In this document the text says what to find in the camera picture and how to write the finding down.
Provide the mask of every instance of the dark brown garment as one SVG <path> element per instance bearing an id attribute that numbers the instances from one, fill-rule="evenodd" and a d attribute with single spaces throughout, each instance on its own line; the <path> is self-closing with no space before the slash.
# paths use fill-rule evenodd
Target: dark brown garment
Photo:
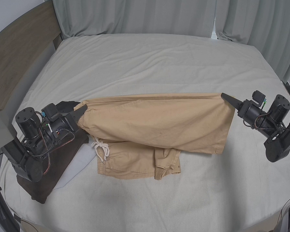
<path id="1" fill-rule="evenodd" d="M 45 203 L 47 196 L 50 195 L 51 191 L 56 186 L 58 180 L 72 161 L 78 149 L 82 144 L 86 143 L 88 143 L 88 136 L 82 129 L 78 130 L 72 142 L 49 154 L 51 166 L 40 181 L 34 183 L 17 175 L 18 184 L 31 195 L 31 199 L 39 203 Z M 43 161 L 43 169 L 46 170 L 47 167 L 48 158 Z"/>

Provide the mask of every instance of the beige shorts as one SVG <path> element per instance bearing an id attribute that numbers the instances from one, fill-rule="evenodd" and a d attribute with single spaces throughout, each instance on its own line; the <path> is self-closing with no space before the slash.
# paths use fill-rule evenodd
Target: beige shorts
<path id="1" fill-rule="evenodd" d="M 222 153 L 235 109 L 220 93 L 144 94 L 85 100 L 80 128 L 103 140 L 98 173 L 161 179 L 181 172 L 179 154 Z M 104 158 L 104 150 L 97 147 Z"/>

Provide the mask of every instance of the brown cloth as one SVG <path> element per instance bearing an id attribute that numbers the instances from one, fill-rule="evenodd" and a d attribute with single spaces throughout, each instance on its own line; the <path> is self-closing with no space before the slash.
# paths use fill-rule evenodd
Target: brown cloth
<path id="1" fill-rule="evenodd" d="M 74 109 L 88 106 L 77 124 L 99 141 L 98 173 L 119 179 L 161 179 L 181 172 L 181 150 L 222 153 L 235 109 L 220 95 L 103 97 L 85 100 Z M 106 160 L 102 141 L 109 148 Z"/>
<path id="2" fill-rule="evenodd" d="M 38 182 L 31 182 L 17 175 L 18 184 L 30 194 L 31 199 L 45 203 L 46 198 L 56 186 L 58 180 L 72 161 L 73 157 L 82 146 L 88 143 L 88 136 L 83 130 L 78 130 L 75 139 L 70 143 L 54 150 L 49 154 L 51 166 L 49 171 Z M 48 167 L 47 158 L 43 161 L 44 171 Z"/>

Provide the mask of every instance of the fitted sheet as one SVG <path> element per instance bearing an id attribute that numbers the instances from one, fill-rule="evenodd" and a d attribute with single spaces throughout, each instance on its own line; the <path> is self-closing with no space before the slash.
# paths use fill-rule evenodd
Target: fitted sheet
<path id="1" fill-rule="evenodd" d="M 290 101 L 253 46 L 167 34 L 71 37 L 60 44 L 19 110 L 146 93 L 224 92 L 244 100 L 255 90 L 266 95 L 265 110 L 277 94 Z M 54 231 L 240 231 L 290 198 L 290 154 L 269 162 L 265 139 L 235 114 L 222 154 L 182 152 L 182 173 L 160 181 L 100 175 L 95 158 L 40 204 L 18 185 L 4 157 L 0 186 L 18 216 Z"/>

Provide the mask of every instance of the wooden headboard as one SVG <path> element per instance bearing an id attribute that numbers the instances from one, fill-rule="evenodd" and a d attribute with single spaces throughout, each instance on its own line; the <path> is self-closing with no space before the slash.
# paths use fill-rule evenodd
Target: wooden headboard
<path id="1" fill-rule="evenodd" d="M 0 109 L 26 71 L 53 41 L 61 43 L 52 0 L 23 14 L 0 32 Z"/>

